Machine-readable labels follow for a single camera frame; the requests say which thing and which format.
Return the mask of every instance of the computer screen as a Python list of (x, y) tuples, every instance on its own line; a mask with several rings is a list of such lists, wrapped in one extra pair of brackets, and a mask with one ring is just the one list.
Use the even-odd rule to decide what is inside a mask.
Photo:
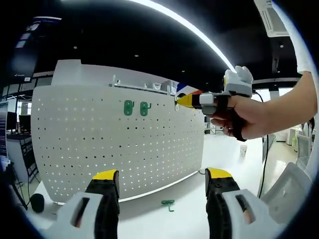
[(30, 115), (20, 115), (20, 130), (21, 132), (31, 132), (31, 116)]
[(8, 112), (6, 115), (6, 129), (16, 129), (16, 113)]

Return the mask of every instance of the black ceiling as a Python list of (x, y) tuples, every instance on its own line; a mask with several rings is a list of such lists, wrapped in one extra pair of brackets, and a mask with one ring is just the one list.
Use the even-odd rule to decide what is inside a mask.
[[(58, 59), (81, 59), (82, 64), (126, 68), (203, 90), (219, 89), (225, 63), (198, 36), (161, 12), (128, 0), (48, 2), (38, 14), (62, 21), (41, 49), (36, 72), (54, 70)], [(267, 37), (253, 1), (155, 2), (199, 28), (233, 66), (247, 66), (255, 80), (298, 76), (290, 39)], [(272, 69), (274, 56), (279, 56), (280, 73)]]

